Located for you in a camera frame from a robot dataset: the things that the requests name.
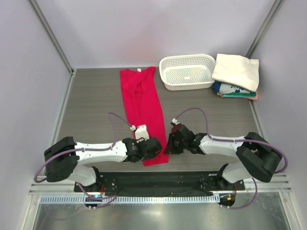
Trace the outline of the red t-shirt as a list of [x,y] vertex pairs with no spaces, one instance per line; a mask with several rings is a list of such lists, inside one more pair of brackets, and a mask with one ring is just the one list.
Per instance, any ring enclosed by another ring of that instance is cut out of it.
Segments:
[[146,125],[149,136],[158,138],[162,145],[161,153],[144,161],[144,166],[169,162],[164,154],[167,140],[163,110],[155,87],[154,74],[156,67],[141,71],[124,69],[119,71],[120,87],[127,120],[136,127]]

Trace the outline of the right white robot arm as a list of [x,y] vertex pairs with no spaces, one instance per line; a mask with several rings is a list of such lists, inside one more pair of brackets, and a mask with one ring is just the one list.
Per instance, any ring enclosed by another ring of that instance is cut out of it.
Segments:
[[185,150],[192,154],[220,154],[238,159],[226,163],[215,177],[204,181],[210,188],[229,189],[238,181],[254,178],[268,183],[282,160],[279,151],[255,132],[237,138],[211,136],[207,133],[194,134],[182,123],[173,126],[169,134],[165,154],[181,154]]

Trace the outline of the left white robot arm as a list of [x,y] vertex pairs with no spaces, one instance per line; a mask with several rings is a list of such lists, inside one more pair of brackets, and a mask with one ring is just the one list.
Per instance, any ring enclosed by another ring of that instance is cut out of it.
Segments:
[[102,180],[98,170],[87,167],[96,162],[139,162],[156,158],[162,150],[157,138],[125,138],[115,143],[85,144],[65,137],[44,152],[46,178],[50,183],[75,181],[90,191],[98,191]]

